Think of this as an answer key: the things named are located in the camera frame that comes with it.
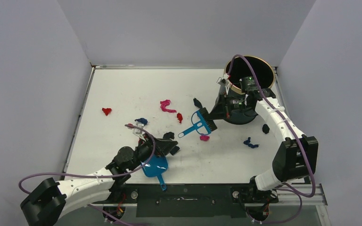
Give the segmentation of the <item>pink curled paper scrap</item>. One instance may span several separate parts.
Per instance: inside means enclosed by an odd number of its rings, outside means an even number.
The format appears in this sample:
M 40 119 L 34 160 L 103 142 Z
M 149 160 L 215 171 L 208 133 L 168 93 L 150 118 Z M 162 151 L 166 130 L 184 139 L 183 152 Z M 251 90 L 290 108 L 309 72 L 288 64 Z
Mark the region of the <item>pink curled paper scrap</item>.
M 171 101 L 170 101 L 169 99 L 160 101 L 160 108 L 161 108 L 161 110 L 162 110 L 163 112 L 167 112 L 167 113 L 177 113 L 176 110 L 167 108 L 170 104 L 171 104 Z

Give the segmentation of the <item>small red paper scrap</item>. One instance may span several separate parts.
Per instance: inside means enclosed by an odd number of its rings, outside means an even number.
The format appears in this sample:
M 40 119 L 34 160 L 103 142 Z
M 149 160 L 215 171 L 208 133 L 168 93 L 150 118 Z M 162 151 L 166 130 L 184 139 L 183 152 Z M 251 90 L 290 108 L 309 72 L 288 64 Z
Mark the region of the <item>small red paper scrap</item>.
M 183 116 L 182 116 L 182 114 L 181 114 L 181 113 L 177 113 L 176 117 L 177 117 L 177 120 L 178 120 L 179 124 L 181 124 L 182 121 L 183 121 Z

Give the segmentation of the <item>blue hand brush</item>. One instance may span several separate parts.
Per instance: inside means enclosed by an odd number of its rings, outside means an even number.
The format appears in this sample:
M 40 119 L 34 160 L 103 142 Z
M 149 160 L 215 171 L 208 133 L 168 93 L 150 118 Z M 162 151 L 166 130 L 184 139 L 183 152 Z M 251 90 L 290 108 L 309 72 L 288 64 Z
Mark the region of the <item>blue hand brush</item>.
M 218 129 L 214 121 L 209 119 L 209 112 L 205 107 L 193 113 L 191 123 L 192 125 L 189 128 L 177 135 L 178 138 L 183 138 L 193 131 L 199 135 L 208 136 Z

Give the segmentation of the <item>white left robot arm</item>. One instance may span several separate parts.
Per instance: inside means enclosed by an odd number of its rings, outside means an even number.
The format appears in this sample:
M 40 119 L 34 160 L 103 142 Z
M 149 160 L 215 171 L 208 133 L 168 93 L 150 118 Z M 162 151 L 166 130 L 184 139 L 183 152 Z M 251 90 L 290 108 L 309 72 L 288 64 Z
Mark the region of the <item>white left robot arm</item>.
M 121 186 L 131 172 L 150 164 L 155 157 L 177 153 L 178 142 L 153 138 L 139 141 L 135 148 L 124 146 L 105 167 L 68 180 L 43 180 L 21 202 L 20 208 L 30 226 L 53 226 L 64 215 L 94 202 L 121 199 Z

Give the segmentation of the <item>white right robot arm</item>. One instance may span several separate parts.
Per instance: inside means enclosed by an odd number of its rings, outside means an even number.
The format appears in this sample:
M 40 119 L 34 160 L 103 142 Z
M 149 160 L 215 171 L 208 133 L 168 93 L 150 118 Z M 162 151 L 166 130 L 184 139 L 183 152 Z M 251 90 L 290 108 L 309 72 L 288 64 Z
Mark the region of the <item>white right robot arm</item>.
M 266 191 L 306 176 L 310 177 L 312 186 L 315 187 L 313 175 L 318 141 L 297 128 L 286 115 L 274 92 L 269 88 L 261 88 L 252 76 L 240 80 L 241 94 L 235 96 L 230 94 L 233 85 L 228 75 L 218 78 L 217 83 L 221 90 L 209 114 L 211 120 L 244 125 L 259 116 L 280 144 L 271 167 L 251 179 L 252 186 L 247 192 L 249 199 L 259 202 L 266 196 Z

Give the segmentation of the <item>blue plastic dustpan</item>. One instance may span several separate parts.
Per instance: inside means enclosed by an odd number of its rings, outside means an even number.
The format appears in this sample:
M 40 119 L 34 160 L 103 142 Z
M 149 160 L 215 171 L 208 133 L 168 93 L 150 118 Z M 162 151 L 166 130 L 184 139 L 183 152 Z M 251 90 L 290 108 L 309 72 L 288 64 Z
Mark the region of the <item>blue plastic dustpan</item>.
M 168 161 L 163 156 L 153 156 L 142 168 L 148 178 L 157 178 L 162 191 L 167 190 L 162 174 L 168 170 Z

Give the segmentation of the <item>small pink paper scrap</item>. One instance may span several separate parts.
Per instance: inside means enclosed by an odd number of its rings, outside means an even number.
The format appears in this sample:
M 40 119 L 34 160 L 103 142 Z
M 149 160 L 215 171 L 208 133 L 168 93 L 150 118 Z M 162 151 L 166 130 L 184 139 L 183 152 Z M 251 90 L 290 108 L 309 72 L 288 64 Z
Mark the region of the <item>small pink paper scrap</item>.
M 199 137 L 199 139 L 200 139 L 201 141 L 208 141 L 208 140 L 210 139 L 210 137 L 209 137 L 208 135 L 201 135 L 201 136 Z

